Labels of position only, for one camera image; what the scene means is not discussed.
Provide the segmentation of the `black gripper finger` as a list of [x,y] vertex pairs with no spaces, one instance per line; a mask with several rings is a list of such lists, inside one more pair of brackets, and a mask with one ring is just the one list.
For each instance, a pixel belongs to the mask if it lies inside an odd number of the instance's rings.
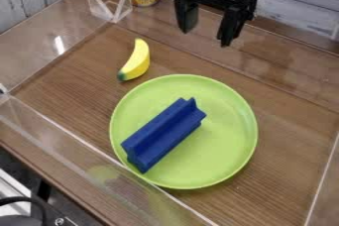
[[227,9],[218,32],[218,40],[222,42],[222,47],[231,45],[233,40],[241,35],[247,20],[247,8],[231,6]]
[[199,4],[195,0],[174,0],[178,26],[184,34],[195,28],[199,18]]

